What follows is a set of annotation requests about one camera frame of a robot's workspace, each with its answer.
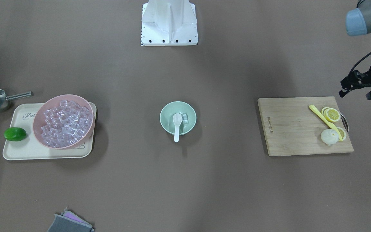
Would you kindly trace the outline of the single clear ice cube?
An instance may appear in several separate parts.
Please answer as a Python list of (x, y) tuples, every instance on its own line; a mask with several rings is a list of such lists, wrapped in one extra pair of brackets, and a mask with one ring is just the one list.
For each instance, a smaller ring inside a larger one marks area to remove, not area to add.
[(183, 124), (188, 124), (189, 123), (188, 116), (187, 116), (186, 113), (182, 114), (182, 122), (183, 122)]

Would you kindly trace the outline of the mint green bowl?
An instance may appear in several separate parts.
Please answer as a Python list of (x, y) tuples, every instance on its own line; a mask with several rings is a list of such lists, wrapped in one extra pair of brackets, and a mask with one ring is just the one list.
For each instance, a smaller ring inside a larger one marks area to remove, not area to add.
[(173, 115), (176, 113), (186, 113), (188, 116), (189, 123), (181, 123), (179, 128), (179, 135), (185, 135), (190, 132), (197, 123), (196, 111), (190, 104), (183, 101), (174, 101), (165, 105), (160, 112), (159, 121), (162, 128), (171, 135), (174, 134)]

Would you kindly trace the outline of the pink bowl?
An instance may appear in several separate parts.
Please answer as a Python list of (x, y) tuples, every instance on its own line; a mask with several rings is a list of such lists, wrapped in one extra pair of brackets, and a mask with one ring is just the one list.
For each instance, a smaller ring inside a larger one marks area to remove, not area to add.
[[(44, 119), (43, 119), (43, 111), (44, 110), (47, 110), (49, 108), (58, 106), (59, 105), (59, 101), (62, 100), (62, 99), (72, 100), (72, 101), (75, 101), (76, 103), (80, 104), (81, 106), (84, 106), (84, 107), (89, 108), (89, 110), (94, 114), (94, 121), (93, 121), (93, 123), (91, 125), (91, 128), (88, 131), (88, 135), (86, 137), (84, 137), (82, 140), (80, 140), (77, 143), (75, 143), (74, 145), (71, 145), (71, 146), (68, 146), (68, 147), (52, 148), (52, 147), (48, 147), (48, 146), (44, 145), (43, 142), (42, 142), (42, 138), (40, 136), (40, 134), (42, 132), (41, 129), (40, 129), (40, 127), (43, 126), (43, 125), (45, 125), (45, 122), (44, 122)], [(59, 95), (57, 97), (54, 97), (54, 98), (48, 100), (37, 111), (37, 113), (35, 115), (35, 118), (34, 118), (34, 121), (33, 121), (33, 133), (34, 133), (35, 137), (37, 138), (37, 141), (40, 142), (40, 144), (42, 144), (45, 147), (52, 148), (52, 149), (57, 149), (57, 150), (72, 149), (72, 148), (76, 147), (78, 144), (81, 144), (86, 138), (89, 138), (91, 136), (91, 134), (94, 132), (95, 121), (96, 121), (95, 117), (96, 117), (96, 115), (97, 115), (97, 107), (93, 103), (88, 102), (85, 98), (80, 97), (80, 96), (77, 96), (75, 94), (63, 94), (63, 95)]]

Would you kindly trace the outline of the pile of clear ice cubes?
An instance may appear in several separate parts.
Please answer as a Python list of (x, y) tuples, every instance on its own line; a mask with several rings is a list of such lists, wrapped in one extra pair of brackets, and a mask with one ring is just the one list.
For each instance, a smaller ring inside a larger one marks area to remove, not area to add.
[(88, 135), (94, 114), (75, 101), (62, 99), (58, 106), (43, 111), (43, 119), (45, 125), (40, 127), (43, 144), (62, 148), (74, 145)]

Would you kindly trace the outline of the yellow plastic knife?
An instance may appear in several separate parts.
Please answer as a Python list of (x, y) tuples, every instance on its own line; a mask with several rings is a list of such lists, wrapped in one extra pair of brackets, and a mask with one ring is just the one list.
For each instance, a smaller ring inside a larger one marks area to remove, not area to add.
[(329, 128), (331, 128), (332, 130), (336, 131), (338, 133), (338, 139), (339, 141), (344, 141), (344, 136), (340, 133), (339, 129), (331, 122), (329, 122), (325, 117), (324, 115), (313, 105), (309, 105), (308, 106), (309, 109), (314, 112)]

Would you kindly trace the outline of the white round lemon half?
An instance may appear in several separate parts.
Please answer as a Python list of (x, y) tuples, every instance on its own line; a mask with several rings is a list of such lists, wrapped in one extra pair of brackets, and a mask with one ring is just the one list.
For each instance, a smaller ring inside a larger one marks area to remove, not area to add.
[(331, 146), (338, 142), (339, 134), (333, 129), (325, 129), (321, 132), (320, 138), (324, 144)]

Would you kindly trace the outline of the wooden cutting board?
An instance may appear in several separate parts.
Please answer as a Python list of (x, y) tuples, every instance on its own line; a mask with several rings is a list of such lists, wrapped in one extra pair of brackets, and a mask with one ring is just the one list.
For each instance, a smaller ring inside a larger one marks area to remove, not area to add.
[(309, 108), (313, 104), (318, 110), (339, 110), (335, 97), (259, 98), (257, 102), (270, 157), (354, 151), (349, 137), (330, 146), (325, 144), (320, 135), (328, 125)]

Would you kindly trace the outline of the grey folded cloth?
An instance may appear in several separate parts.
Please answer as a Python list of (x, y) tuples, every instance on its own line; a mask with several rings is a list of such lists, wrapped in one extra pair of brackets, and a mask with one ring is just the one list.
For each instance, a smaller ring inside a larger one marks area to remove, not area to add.
[(48, 232), (94, 232), (94, 226), (79, 217), (71, 210), (65, 209), (54, 215), (54, 220)]

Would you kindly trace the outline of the cream plastic tray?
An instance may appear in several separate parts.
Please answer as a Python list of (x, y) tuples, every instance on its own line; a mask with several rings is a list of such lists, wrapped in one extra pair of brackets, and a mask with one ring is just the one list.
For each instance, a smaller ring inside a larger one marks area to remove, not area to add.
[(22, 141), (6, 140), (3, 157), (6, 160), (45, 160), (83, 158), (88, 156), (93, 148), (94, 133), (81, 144), (67, 150), (57, 150), (43, 146), (33, 133), (33, 121), (43, 103), (21, 104), (13, 113), (10, 127), (25, 129), (27, 137)]

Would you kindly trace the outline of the green lime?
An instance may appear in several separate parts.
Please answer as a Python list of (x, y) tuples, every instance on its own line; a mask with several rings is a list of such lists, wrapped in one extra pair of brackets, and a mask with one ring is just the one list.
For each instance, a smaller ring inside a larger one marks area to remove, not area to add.
[(4, 131), (4, 138), (8, 141), (22, 141), (26, 137), (25, 129), (20, 127), (10, 127)]

